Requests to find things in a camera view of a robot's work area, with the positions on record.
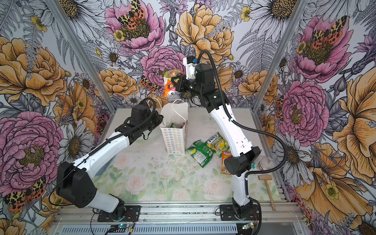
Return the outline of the red yellow Fox's fruits bag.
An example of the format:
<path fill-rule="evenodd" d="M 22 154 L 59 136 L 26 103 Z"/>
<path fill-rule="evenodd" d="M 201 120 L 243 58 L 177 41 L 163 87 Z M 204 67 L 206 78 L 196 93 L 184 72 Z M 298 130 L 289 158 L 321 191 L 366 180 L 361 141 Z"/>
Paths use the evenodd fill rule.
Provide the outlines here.
<path fill-rule="evenodd" d="M 164 94 L 162 97 L 167 98 L 176 92 L 176 86 L 180 77 L 183 75 L 181 70 L 168 70 L 164 74 Z"/>

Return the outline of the white printed paper bag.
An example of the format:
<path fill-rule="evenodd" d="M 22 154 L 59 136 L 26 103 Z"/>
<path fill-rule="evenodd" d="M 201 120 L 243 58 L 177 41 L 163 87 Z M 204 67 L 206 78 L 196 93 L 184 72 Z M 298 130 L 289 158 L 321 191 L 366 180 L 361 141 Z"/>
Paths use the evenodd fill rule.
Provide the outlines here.
<path fill-rule="evenodd" d="M 185 155 L 187 131 L 188 131 L 188 113 L 189 104 L 182 99 L 177 99 L 173 103 L 166 104 L 161 109 L 161 115 L 164 119 L 160 124 L 160 130 L 164 139 L 166 150 L 171 155 Z"/>

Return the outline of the green Fox's candy bag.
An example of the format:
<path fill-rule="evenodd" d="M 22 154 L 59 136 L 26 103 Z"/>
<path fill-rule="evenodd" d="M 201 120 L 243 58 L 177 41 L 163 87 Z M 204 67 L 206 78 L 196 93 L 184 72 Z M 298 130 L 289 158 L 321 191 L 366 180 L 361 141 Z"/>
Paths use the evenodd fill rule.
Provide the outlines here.
<path fill-rule="evenodd" d="M 230 148 L 228 142 L 219 132 L 211 136 L 205 144 L 218 156 L 221 156 L 223 151 L 227 151 Z"/>

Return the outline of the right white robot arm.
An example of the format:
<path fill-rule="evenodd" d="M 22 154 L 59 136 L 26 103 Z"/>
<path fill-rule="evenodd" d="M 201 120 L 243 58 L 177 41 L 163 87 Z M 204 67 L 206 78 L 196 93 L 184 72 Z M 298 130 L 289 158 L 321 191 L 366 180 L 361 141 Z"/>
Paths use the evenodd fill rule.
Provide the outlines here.
<path fill-rule="evenodd" d="M 201 105 L 219 125 L 232 153 L 232 157 L 226 159 L 224 163 L 232 174 L 233 210 L 239 218 L 246 216 L 253 206 L 248 193 L 246 173 L 251 170 L 251 164 L 260 155 L 260 148 L 253 146 L 242 129 L 234 124 L 235 117 L 229 101 L 221 88 L 215 86 L 213 78 L 205 78 L 203 83 L 198 83 L 182 75 L 173 78 L 172 83 L 178 92 L 197 95 Z"/>

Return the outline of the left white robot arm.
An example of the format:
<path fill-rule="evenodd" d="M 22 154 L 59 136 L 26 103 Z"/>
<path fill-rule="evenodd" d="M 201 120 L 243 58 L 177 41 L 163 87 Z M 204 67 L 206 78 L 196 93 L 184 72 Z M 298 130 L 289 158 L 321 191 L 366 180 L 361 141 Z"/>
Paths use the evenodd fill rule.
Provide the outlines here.
<path fill-rule="evenodd" d="M 153 131 L 163 121 L 157 111 L 145 119 L 132 115 L 117 127 L 101 145 L 72 163 L 63 162 L 58 167 L 56 193 L 78 208 L 90 207 L 113 215 L 119 220 L 125 215 L 124 201 L 111 194 L 100 192 L 93 178 L 122 150 Z"/>

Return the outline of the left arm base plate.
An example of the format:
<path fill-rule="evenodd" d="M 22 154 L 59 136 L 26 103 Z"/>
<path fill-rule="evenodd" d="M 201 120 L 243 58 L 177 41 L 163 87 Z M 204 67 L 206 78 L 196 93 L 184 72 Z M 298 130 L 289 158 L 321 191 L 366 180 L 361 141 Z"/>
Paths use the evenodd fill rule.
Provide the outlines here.
<path fill-rule="evenodd" d="M 100 211 L 98 222 L 138 222 L 141 206 L 123 206 L 114 212 Z"/>

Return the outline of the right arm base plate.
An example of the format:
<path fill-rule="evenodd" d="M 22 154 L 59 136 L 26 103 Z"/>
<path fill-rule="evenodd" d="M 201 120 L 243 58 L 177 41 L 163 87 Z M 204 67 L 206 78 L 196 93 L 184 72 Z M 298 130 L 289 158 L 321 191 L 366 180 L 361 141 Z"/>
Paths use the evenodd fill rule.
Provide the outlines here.
<path fill-rule="evenodd" d="M 259 206 L 248 203 L 245 206 L 225 205 L 219 206 L 219 215 L 221 221 L 260 221 Z"/>

